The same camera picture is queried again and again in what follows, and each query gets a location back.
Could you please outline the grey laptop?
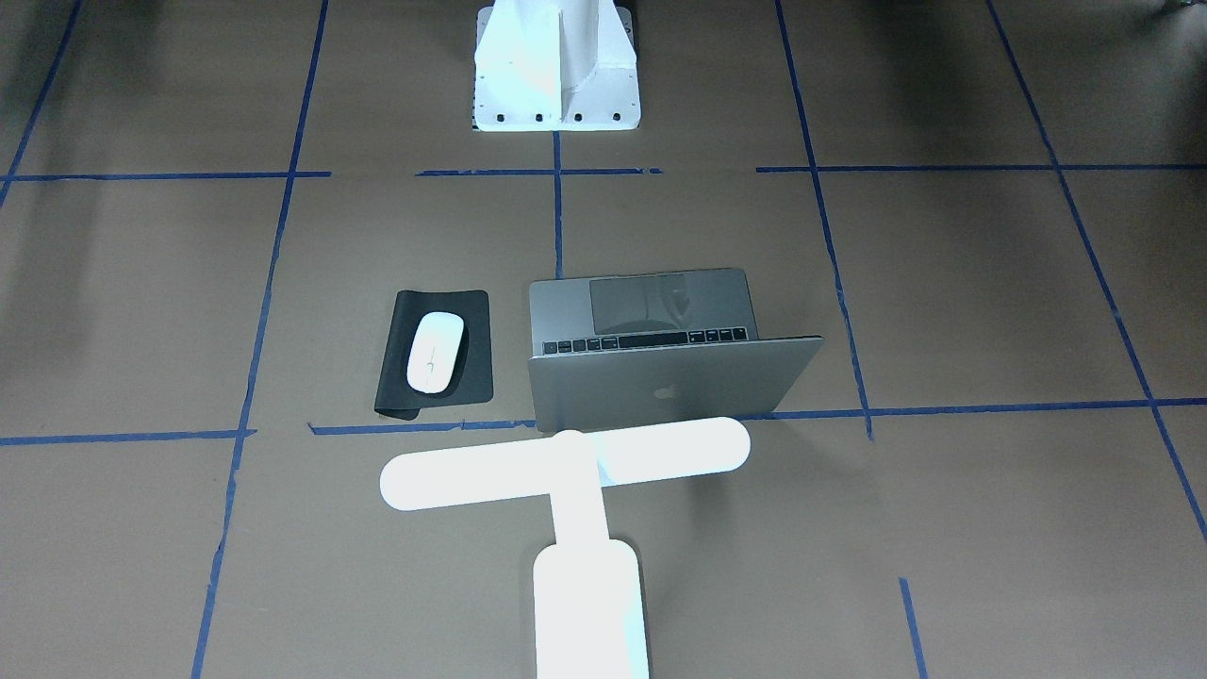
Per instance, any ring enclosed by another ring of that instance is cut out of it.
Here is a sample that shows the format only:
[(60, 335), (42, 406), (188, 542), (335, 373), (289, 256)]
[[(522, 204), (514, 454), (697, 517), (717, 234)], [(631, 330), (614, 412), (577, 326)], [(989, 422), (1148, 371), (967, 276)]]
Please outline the grey laptop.
[(543, 433), (771, 412), (824, 343), (763, 339), (740, 268), (540, 280), (527, 300)]

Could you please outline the black mouse pad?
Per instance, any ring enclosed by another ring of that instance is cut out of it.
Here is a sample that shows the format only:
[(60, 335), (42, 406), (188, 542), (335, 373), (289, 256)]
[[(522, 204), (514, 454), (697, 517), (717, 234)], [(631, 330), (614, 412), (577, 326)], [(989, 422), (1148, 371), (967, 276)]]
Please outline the black mouse pad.
[(397, 292), (374, 411), (409, 421), (426, 408), (486, 403), (492, 397), (486, 292)]

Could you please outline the white computer mouse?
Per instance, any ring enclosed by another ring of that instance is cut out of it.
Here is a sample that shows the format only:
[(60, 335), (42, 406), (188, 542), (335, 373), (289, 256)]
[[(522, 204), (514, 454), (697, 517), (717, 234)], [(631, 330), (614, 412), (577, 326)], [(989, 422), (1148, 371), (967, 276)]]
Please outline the white computer mouse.
[(419, 318), (406, 357), (406, 384), (422, 394), (449, 388), (465, 334), (457, 314), (428, 312)]

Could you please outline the white desk lamp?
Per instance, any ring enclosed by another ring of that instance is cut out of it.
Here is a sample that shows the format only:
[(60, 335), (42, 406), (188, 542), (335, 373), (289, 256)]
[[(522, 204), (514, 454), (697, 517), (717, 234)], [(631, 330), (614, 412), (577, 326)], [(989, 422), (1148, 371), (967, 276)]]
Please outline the white desk lamp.
[(610, 535), (604, 488), (731, 472), (750, 431), (717, 417), (398, 455), (379, 476), (400, 511), (548, 497), (554, 542), (532, 567), (540, 678), (651, 677), (637, 552)]

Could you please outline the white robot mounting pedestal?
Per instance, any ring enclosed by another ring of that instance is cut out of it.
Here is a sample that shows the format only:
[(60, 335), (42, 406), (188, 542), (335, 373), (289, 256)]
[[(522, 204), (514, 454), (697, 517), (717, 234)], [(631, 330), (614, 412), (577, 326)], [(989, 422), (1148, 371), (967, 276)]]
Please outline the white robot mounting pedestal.
[(632, 1), (495, 1), (477, 13), (473, 59), (480, 131), (639, 128)]

